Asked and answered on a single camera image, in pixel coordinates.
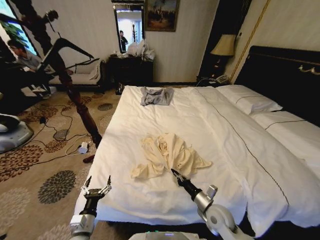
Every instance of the patterned carpet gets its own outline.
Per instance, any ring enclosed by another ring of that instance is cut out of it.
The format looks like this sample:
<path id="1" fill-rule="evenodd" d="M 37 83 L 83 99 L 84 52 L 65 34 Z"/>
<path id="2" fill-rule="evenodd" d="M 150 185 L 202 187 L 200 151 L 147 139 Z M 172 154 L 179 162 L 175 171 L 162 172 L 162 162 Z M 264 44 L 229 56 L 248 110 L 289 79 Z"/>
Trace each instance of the patterned carpet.
<path id="1" fill-rule="evenodd" d="M 120 96 L 114 90 L 105 94 L 83 92 L 81 96 L 96 124 L 104 117 L 99 124 L 103 134 Z M 39 123 L 40 117 L 47 119 L 48 127 Z M 90 141 L 88 136 L 78 139 L 77 135 L 87 131 L 65 92 L 56 92 L 19 118 L 28 123 L 36 137 L 18 150 L 0 154 L 0 236 L 7 234 L 6 240 L 68 240 L 80 186 L 91 166 L 82 160 L 93 155 L 96 148 L 90 143 L 89 153 L 65 156 L 72 144 L 68 153 L 81 142 Z M 128 239 L 115 229 L 101 222 L 91 239 Z"/>

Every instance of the framed painting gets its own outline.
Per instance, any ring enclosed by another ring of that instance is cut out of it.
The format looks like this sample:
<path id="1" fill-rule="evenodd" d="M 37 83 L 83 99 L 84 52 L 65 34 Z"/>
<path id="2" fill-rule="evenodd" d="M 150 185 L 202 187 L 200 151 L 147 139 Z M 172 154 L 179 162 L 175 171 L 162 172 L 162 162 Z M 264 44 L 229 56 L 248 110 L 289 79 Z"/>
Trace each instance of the framed painting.
<path id="1" fill-rule="evenodd" d="M 146 0 L 145 30 L 175 32 L 179 0 Z"/>

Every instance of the black headboard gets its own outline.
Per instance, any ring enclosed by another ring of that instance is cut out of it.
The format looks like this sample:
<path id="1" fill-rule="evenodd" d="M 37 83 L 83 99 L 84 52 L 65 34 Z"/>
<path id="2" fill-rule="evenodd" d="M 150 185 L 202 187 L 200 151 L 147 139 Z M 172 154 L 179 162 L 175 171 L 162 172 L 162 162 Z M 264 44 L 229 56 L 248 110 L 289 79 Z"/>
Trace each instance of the black headboard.
<path id="1" fill-rule="evenodd" d="M 252 46 L 235 84 L 320 126 L 320 51 Z"/>

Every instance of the lampshade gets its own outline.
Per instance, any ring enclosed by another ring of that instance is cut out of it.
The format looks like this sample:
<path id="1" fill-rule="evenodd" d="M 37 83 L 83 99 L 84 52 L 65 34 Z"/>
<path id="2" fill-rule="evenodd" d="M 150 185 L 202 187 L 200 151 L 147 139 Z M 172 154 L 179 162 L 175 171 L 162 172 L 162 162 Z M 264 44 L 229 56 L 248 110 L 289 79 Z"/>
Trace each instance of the lampshade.
<path id="1" fill-rule="evenodd" d="M 210 53 L 219 56 L 233 56 L 235 54 L 235 39 L 236 35 L 234 34 L 223 34 Z"/>

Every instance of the crumpled cloth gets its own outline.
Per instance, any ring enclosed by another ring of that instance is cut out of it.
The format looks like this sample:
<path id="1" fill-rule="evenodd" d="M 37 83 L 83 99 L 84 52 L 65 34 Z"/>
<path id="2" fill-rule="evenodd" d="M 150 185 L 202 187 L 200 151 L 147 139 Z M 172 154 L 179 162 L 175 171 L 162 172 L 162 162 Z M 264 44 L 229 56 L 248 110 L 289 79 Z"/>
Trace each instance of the crumpled cloth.
<path id="1" fill-rule="evenodd" d="M 198 168 L 211 166 L 212 162 L 203 160 L 198 153 L 174 133 L 164 133 L 158 137 L 147 136 L 141 140 L 148 164 L 139 164 L 131 171 L 131 178 L 150 179 L 171 169 L 182 175 L 197 173 Z"/>
<path id="2" fill-rule="evenodd" d="M 141 88 L 142 98 L 141 105 L 146 106 L 149 104 L 169 105 L 174 95 L 172 87 L 161 88 L 159 90 L 147 89 L 145 86 Z"/>

